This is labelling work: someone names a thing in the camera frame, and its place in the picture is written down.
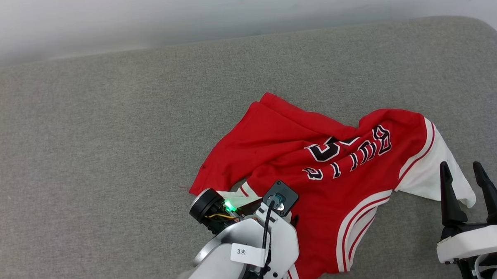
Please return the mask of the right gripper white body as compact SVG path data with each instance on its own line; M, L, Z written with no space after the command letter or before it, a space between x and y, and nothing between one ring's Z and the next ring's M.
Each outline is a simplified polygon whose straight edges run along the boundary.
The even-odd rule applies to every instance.
M443 225L436 245L440 263L497 252L497 223L450 222Z

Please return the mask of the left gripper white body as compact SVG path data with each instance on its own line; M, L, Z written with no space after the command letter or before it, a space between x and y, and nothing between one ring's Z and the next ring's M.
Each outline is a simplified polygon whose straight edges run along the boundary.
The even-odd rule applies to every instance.
M268 259L264 267L259 267L261 279L283 279L294 265L299 255L297 233L289 220L272 210L265 247Z

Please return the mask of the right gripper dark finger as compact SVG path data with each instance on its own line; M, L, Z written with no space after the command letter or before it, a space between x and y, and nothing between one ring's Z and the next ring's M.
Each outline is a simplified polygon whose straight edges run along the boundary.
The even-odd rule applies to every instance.
M441 216L444 227L465 224L468 217L459 205L453 186L453 177L446 161L440 164Z
M475 174L476 183L481 188L485 205L487 206L487 223L497 224L497 189L490 180L488 174L482 167L480 162L473 162L473 172Z

